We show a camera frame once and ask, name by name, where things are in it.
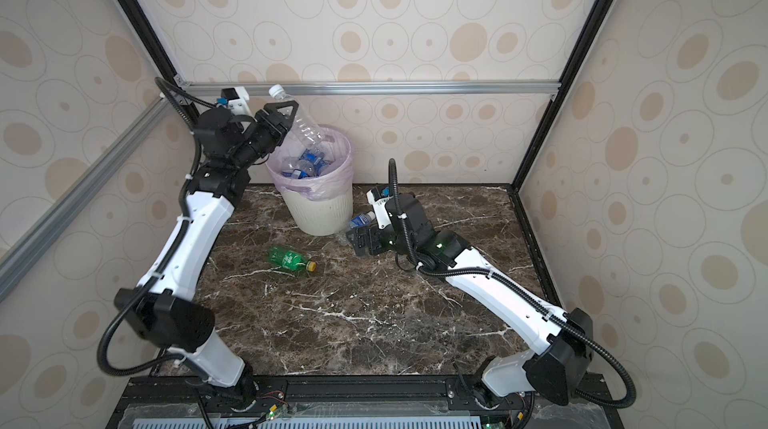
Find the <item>clear unlabelled crushed bottle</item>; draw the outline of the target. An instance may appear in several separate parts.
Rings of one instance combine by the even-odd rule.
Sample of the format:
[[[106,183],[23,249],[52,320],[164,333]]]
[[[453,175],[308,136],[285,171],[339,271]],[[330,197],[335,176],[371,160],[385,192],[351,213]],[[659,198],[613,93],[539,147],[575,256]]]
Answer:
[[[297,109],[294,111],[291,134],[307,150],[319,150],[324,142],[325,134],[323,129],[314,121],[308,111],[298,102],[298,100],[289,95],[285,89],[279,85],[273,85],[269,89],[269,95],[280,103],[296,103]]]

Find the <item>Pocari Sweat bottle label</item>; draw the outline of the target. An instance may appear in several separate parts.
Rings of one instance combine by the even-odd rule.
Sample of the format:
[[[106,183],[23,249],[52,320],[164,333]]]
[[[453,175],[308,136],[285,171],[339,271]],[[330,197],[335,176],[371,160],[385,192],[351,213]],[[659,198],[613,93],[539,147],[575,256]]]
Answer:
[[[306,149],[299,160],[302,162],[302,171],[306,173],[308,177],[321,176],[330,165],[326,159],[325,153],[319,149]]]

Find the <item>green bottle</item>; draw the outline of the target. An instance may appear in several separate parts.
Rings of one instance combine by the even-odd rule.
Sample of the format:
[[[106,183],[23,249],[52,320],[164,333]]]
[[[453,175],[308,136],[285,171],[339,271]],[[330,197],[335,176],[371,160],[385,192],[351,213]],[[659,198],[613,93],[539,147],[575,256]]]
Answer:
[[[282,246],[271,247],[267,259],[273,267],[290,273],[312,273],[317,268],[307,256]]]

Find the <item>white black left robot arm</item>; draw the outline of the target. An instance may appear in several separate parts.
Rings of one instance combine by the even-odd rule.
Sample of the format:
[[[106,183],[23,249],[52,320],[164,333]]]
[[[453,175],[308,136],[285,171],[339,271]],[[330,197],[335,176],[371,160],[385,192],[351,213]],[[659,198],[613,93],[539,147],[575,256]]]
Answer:
[[[242,86],[222,90],[210,103],[164,79],[156,84],[187,124],[194,156],[179,191],[174,230],[136,287],[115,295],[118,313],[99,341],[97,364],[106,375],[127,377],[179,362],[210,386],[244,394],[254,386],[246,362],[216,333],[213,312],[193,299],[211,250],[250,182],[250,167],[282,145],[299,105],[279,85],[269,90],[272,102],[252,113]],[[162,355],[131,368],[113,366],[109,345],[124,323]]]

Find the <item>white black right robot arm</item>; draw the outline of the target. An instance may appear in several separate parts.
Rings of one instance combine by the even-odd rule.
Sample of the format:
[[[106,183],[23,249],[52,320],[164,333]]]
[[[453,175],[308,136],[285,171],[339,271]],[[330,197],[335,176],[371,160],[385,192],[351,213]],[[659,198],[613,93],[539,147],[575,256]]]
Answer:
[[[487,359],[467,387],[484,409],[495,409],[513,393],[537,393],[568,405],[579,398],[598,406],[625,409],[637,399],[632,376],[593,338],[593,322],[582,310],[571,312],[548,303],[494,267],[465,238],[436,229],[420,201],[399,187],[397,165],[388,163],[388,181],[367,194],[373,222],[346,234],[359,257],[393,253],[398,268],[440,279],[470,295],[527,344],[525,351]],[[581,388],[594,358],[619,376],[625,394],[607,399]]]

